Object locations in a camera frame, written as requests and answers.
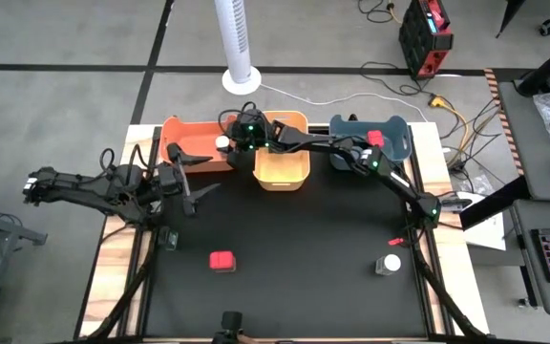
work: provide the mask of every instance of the concrete floor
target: concrete floor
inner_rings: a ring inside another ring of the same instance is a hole
[[[499,39],[505,2],[443,0],[455,31],[455,48],[444,68],[532,68],[550,55],[550,36],[536,26],[550,17],[550,2],[530,1]],[[395,1],[401,15],[408,0]],[[222,43],[210,0],[177,0],[159,56],[160,65],[223,65]],[[0,0],[0,63],[147,63],[164,0]],[[254,64],[357,67],[367,60],[403,66],[394,23],[373,24],[355,0],[246,0]],[[384,120],[399,115],[420,121],[414,109],[377,97],[316,107],[261,89],[233,97],[220,75],[156,74],[141,123],[178,115],[211,120],[223,108],[253,100],[262,109],[297,109],[310,121],[334,114]],[[43,247],[24,245],[11,262],[0,293],[0,338],[43,343],[72,338],[89,277],[103,216],[69,204],[22,204],[29,172],[51,165],[61,171],[95,174],[105,147],[119,155],[142,74],[0,72],[0,211],[49,233]],[[410,82],[387,76],[392,84]],[[264,75],[264,84],[313,101],[357,92],[392,97],[381,85],[357,75]],[[438,77],[427,90],[447,97],[468,119],[490,99],[483,77]],[[427,106],[426,96],[405,97],[441,131],[451,114]],[[494,120],[487,128],[501,133]],[[456,145],[461,133],[444,144]],[[516,176],[506,141],[500,137],[478,160],[505,182]],[[469,164],[471,175],[483,171]],[[496,188],[501,184],[488,176]],[[523,295],[516,269],[476,268],[492,333],[507,338],[550,341],[550,316],[519,310]]]

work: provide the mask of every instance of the white cable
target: white cable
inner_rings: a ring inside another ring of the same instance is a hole
[[[378,94],[374,94],[374,93],[357,93],[357,94],[353,94],[353,95],[348,96],[348,97],[343,97],[343,98],[335,99],[335,100],[331,100],[331,101],[314,102],[314,101],[310,101],[310,100],[303,99],[303,98],[298,97],[298,96],[294,96],[293,94],[289,94],[289,93],[286,92],[286,91],[282,91],[282,90],[276,89],[275,87],[267,86],[267,85],[264,85],[264,84],[261,84],[261,86],[264,87],[264,88],[266,88],[267,90],[275,91],[275,92],[281,93],[282,95],[285,95],[285,96],[288,96],[288,97],[293,97],[293,98],[296,99],[296,100],[300,100],[300,101],[305,102],[305,103],[307,103],[307,104],[316,105],[316,106],[330,105],[330,104],[334,104],[334,103],[337,103],[337,102],[341,102],[341,101],[345,101],[345,100],[350,100],[350,99],[352,99],[353,97],[366,97],[366,96],[380,97],[380,98],[385,99],[385,100],[397,101],[397,102],[403,103],[403,104],[405,104],[405,105],[407,105],[407,106],[409,106],[409,107],[412,107],[413,109],[417,110],[417,112],[419,113],[419,115],[420,115],[425,121],[428,121],[428,119],[424,116],[424,113],[421,112],[421,109],[419,109],[418,107],[416,107],[416,106],[414,106],[414,105],[410,105],[408,102],[406,102],[406,101],[404,101],[404,100],[402,100],[402,99],[398,99],[398,98],[384,97],[384,96],[381,96],[381,95],[378,95]]]

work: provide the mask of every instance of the red cube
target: red cube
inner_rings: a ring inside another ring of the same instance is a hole
[[[379,146],[379,148],[383,148],[385,142],[383,142],[383,135],[381,134],[381,130],[370,130],[367,133],[367,139],[371,146]]]
[[[215,251],[209,254],[209,268],[215,272],[232,272],[237,268],[235,256],[231,251]]]

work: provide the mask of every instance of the black table surface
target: black table surface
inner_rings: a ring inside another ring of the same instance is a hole
[[[262,338],[426,335],[412,253],[388,245],[404,226],[394,193],[334,171],[324,154],[311,154],[311,173],[293,192],[261,189],[252,165],[189,175],[195,189],[222,183],[197,218],[165,206],[180,241],[157,251],[146,335],[211,337],[224,311],[242,312],[246,333]],[[231,250],[237,270],[210,270],[215,250]],[[376,275],[375,260],[389,253],[401,270]]]
[[[511,219],[511,211],[511,209],[502,211],[506,250],[469,244],[468,251],[474,265],[496,267],[521,267],[524,265],[521,246],[517,239],[513,219]]]
[[[534,276],[535,290],[544,310],[550,314],[550,282],[547,280],[541,265],[541,256],[532,242],[532,229],[550,228],[550,202],[515,201],[513,204],[513,220],[517,223],[516,230],[523,236],[526,243],[528,266]]]
[[[512,82],[501,82],[498,88],[530,194],[550,201],[550,140],[539,110],[531,97],[517,93]]]

